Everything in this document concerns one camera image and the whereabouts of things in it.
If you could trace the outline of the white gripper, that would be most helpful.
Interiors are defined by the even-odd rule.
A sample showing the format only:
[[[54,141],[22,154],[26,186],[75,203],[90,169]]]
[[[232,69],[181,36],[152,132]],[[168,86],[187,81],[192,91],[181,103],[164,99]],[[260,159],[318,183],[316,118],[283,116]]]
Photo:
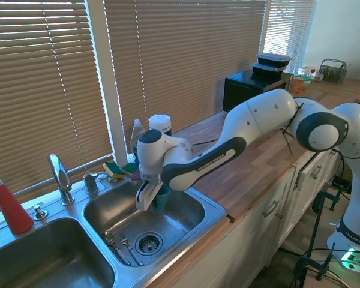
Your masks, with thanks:
[[[136,208],[140,211],[147,211],[162,185],[162,182],[153,184],[149,180],[144,180],[136,193]]]

